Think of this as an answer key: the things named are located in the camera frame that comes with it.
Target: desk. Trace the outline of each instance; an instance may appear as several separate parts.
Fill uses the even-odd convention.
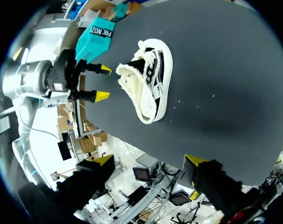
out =
[[[139,40],[166,42],[173,56],[168,107],[139,121],[115,69]],[[86,74],[86,90],[110,92],[86,103],[90,122],[177,168],[184,154],[216,159],[245,185],[259,185],[283,147],[283,49],[259,14],[223,0],[170,0],[116,24],[111,46],[93,63],[110,77]]]

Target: white sneaker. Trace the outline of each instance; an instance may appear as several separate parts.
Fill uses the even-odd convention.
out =
[[[119,64],[116,73],[121,87],[131,98],[138,118],[151,124],[166,112],[173,58],[169,47],[161,40],[138,42],[139,50],[127,64]]]

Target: black pad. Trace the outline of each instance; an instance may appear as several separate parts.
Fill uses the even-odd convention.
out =
[[[167,112],[145,125],[115,69],[149,38],[169,46],[174,66]],[[283,49],[257,12],[223,0],[160,3],[117,23],[93,63],[112,70],[86,76],[85,90],[111,93],[85,105],[97,127],[177,168],[190,154],[216,159],[246,185],[270,173],[283,147]]]

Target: sneaker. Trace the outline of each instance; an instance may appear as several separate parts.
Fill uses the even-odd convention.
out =
[[[151,124],[164,117],[167,107],[173,58],[161,40],[138,42],[139,50],[127,64],[119,64],[116,73],[122,89],[135,106],[138,118]]]

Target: white floor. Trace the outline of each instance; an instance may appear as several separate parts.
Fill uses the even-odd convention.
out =
[[[57,132],[56,119],[57,119],[56,108],[52,108],[52,109],[41,108],[37,112],[33,128],[45,130],[56,134]],[[37,171],[40,174],[44,175],[49,185],[53,189],[56,189],[56,182],[52,180],[50,174],[54,172],[63,173],[65,171],[74,169],[77,161],[74,158],[63,161],[57,146],[57,140],[51,137],[50,135],[32,131],[30,134],[30,142],[32,146],[32,153],[39,165],[37,166],[34,163],[34,166],[36,167]],[[109,196],[107,197],[104,196],[101,199],[102,201],[90,200],[90,203],[86,206],[86,208],[90,212],[92,212],[92,216],[93,217],[96,216],[95,218],[93,218],[93,220],[99,224],[99,223],[109,223],[111,221],[109,216],[105,217],[105,214],[107,214],[106,212],[101,214],[100,216],[94,212],[95,208],[97,207],[101,208],[100,203],[103,204],[114,203],[115,206],[121,205],[122,203],[127,201],[127,199],[119,192],[119,190],[121,190],[123,194],[128,196],[133,191],[135,191],[139,186],[144,184],[142,182],[138,182],[135,180],[132,171],[132,167],[135,164],[135,159],[143,155],[144,152],[112,136],[108,136],[107,141],[103,143],[103,146],[98,147],[98,151],[99,154],[102,154],[104,152],[106,154],[114,154],[115,159],[120,160],[122,165],[127,168],[123,173],[121,173],[115,179],[109,181],[107,184],[108,188],[112,190],[110,192],[110,196],[113,198],[113,201],[110,200],[111,198]],[[67,172],[64,175],[70,176],[72,175],[72,172],[73,171]],[[155,209],[158,208],[159,205],[160,203],[154,201],[152,204],[150,204],[149,208]],[[190,208],[194,208],[196,206],[197,206],[197,201],[193,201],[192,203],[186,204],[181,207],[175,207],[174,205],[167,204],[165,209],[163,208],[160,212],[161,218],[165,215],[167,216],[161,219],[160,223],[170,224],[171,223],[170,218],[172,216],[175,217],[178,212],[181,213],[180,216],[181,218],[183,218],[186,215],[185,220],[190,220],[193,217],[194,212],[192,213],[188,213],[188,212],[190,211]],[[211,223],[213,223],[221,216],[222,216],[221,212],[216,213],[215,209],[202,205],[197,213],[197,218],[195,222],[204,223],[205,221],[205,223],[208,223],[208,220],[211,220]]]
[[[116,177],[113,181],[110,181],[108,186],[109,188],[113,189],[111,192],[111,195],[113,197],[113,200],[116,205],[120,205],[124,203],[127,199],[119,192],[121,190],[124,194],[130,195],[134,190],[136,190],[139,186],[143,185],[143,182],[136,181],[134,178],[134,174],[132,171],[132,167],[135,164],[135,159],[139,156],[143,155],[144,152],[123,142],[122,140],[108,136],[107,142],[103,144],[102,147],[99,147],[99,153],[106,152],[107,154],[114,154],[114,156],[117,158],[119,157],[121,160],[121,163],[127,167],[127,170],[124,171],[122,174],[120,174],[118,177]],[[189,213],[191,208],[195,208],[197,206],[198,201],[202,201],[204,199],[204,195],[202,195],[198,200],[192,201],[189,204],[185,204],[181,207],[176,207],[172,205],[171,203],[168,203],[165,208],[163,207],[160,216],[162,218],[159,222],[163,224],[170,224],[172,223],[170,221],[171,217],[175,217],[177,213],[181,213],[180,217],[184,220],[191,220],[194,214],[194,211],[192,213]],[[149,208],[155,209],[158,208],[160,203],[157,201],[154,201],[152,204],[150,204]],[[197,212],[197,218],[193,223],[214,223],[218,219],[222,217],[221,212],[216,212],[216,210],[213,207],[208,207],[202,205],[200,209]],[[101,223],[109,223],[105,222],[105,220],[99,216],[95,217],[94,220],[96,221],[97,218]]]

